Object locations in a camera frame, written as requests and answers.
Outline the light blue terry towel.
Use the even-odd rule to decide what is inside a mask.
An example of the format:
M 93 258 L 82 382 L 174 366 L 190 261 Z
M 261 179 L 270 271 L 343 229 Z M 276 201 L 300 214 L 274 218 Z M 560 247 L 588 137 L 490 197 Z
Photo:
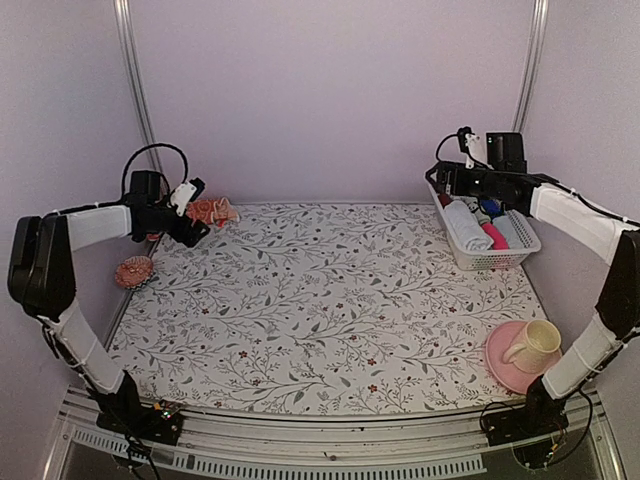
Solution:
M 465 250 L 486 251 L 493 246 L 492 238 L 485 233 L 467 205 L 454 200 L 444 208 L 452 232 Z

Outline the orange patterned towel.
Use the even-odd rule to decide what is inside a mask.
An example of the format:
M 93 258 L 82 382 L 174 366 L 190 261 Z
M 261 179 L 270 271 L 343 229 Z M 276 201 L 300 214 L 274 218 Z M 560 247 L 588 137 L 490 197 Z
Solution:
M 186 214 L 192 220 L 222 228 L 229 222 L 239 222 L 240 214 L 226 197 L 200 199 L 187 206 Z

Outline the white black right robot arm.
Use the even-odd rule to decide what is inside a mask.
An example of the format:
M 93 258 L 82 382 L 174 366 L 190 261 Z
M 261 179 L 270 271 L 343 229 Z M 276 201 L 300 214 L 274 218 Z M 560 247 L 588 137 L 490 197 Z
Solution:
M 595 378 L 639 335 L 639 225 L 585 199 L 542 173 L 529 173 L 523 149 L 505 148 L 500 160 L 485 154 L 468 127 L 453 133 L 463 163 L 437 159 L 425 174 L 438 193 L 493 199 L 506 210 L 555 228 L 579 243 L 579 259 L 601 280 L 593 317 L 564 356 L 539 375 L 517 415 L 517 427 L 537 436 L 566 399 Z

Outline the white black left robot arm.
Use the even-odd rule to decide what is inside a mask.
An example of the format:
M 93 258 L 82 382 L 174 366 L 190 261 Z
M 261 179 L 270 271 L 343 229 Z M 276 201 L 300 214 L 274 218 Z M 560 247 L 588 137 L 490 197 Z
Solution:
M 116 201 L 20 218 L 9 262 L 10 297 L 40 323 L 55 356 L 83 379 L 102 418 L 128 434 L 167 422 L 170 416 L 142 405 L 132 376 L 109 356 L 85 319 L 77 297 L 74 254 L 113 239 L 141 242 L 162 233 L 195 246 L 210 229 L 190 219 L 186 209 L 204 191 L 204 182 L 185 180 L 163 195 L 161 180 L 158 172 L 136 171 L 129 190 Z

